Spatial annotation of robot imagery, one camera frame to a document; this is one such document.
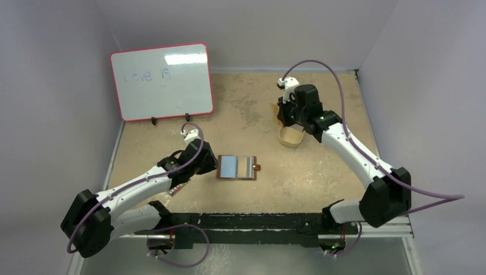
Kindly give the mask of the brown leather card holder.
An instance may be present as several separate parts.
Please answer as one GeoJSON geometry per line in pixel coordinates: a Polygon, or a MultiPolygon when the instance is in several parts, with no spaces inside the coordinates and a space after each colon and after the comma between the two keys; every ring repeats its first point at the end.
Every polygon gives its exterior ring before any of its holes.
{"type": "Polygon", "coordinates": [[[256,156],[219,155],[216,178],[219,180],[256,180],[261,165],[256,156]]]}

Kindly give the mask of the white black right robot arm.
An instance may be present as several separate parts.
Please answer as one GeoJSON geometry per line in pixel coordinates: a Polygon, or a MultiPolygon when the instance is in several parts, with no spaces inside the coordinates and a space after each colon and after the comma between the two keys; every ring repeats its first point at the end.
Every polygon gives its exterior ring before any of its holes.
{"type": "Polygon", "coordinates": [[[322,210],[322,226],[336,233],[347,222],[366,222],[378,228],[405,214],[411,207],[411,175],[380,162],[354,137],[334,111],[325,111],[312,84],[284,84],[277,118],[284,127],[300,127],[319,143],[332,149],[365,187],[361,199],[340,200],[322,210]]]}

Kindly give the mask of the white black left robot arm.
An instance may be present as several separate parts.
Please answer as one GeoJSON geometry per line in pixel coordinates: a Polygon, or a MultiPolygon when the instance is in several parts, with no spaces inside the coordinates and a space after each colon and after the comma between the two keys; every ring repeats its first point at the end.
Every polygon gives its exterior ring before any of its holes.
{"type": "Polygon", "coordinates": [[[97,254],[120,230],[117,219],[132,207],[216,168],[210,143],[196,138],[130,182],[96,194],[89,189],[78,193],[60,225],[69,239],[67,252],[84,258],[97,254]]]}

